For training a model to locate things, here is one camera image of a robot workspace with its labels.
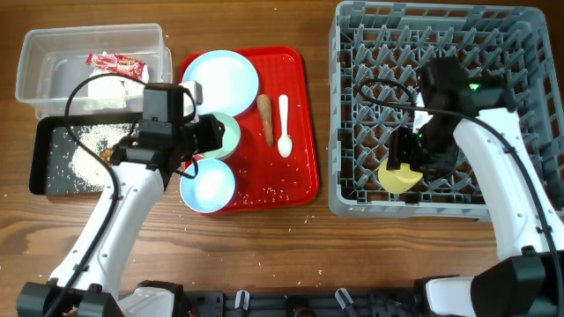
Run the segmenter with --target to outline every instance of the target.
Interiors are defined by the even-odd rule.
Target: light green bowl
[[[229,114],[223,114],[218,112],[211,113],[215,115],[215,117],[225,125],[226,131],[223,134],[223,146],[221,149],[215,151],[209,151],[201,156],[208,158],[208,159],[227,159],[235,152],[237,149],[237,145],[239,144],[239,140],[241,140],[241,128],[239,128],[239,123]]]

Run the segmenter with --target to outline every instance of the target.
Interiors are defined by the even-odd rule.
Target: white spoon
[[[278,152],[282,158],[287,158],[292,152],[292,140],[288,136],[288,96],[278,97],[278,108],[280,108],[280,123],[282,124],[282,135],[278,140]]]

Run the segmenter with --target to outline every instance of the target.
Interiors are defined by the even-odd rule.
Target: clear plastic container
[[[146,63],[150,82],[172,83],[172,59],[157,24],[81,26],[32,30],[19,58],[16,99],[35,108],[38,118],[62,115],[69,95],[90,77],[90,53],[123,54]],[[143,109],[143,95],[125,97],[121,109],[93,107],[87,86],[72,101],[71,114],[133,112]]]

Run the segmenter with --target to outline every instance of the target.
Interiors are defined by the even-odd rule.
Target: food debris
[[[127,136],[130,124],[99,124],[78,129],[80,141],[95,153],[108,154],[108,148]],[[86,189],[102,189],[111,182],[106,168],[83,148],[78,147],[72,154],[68,167],[84,182]]]

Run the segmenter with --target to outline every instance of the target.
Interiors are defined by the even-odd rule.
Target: white bowl
[[[182,200],[193,211],[212,213],[225,207],[235,192],[235,176],[224,162],[204,158],[197,161],[198,173],[191,180],[180,179]],[[188,166],[185,173],[194,175],[194,165]]]

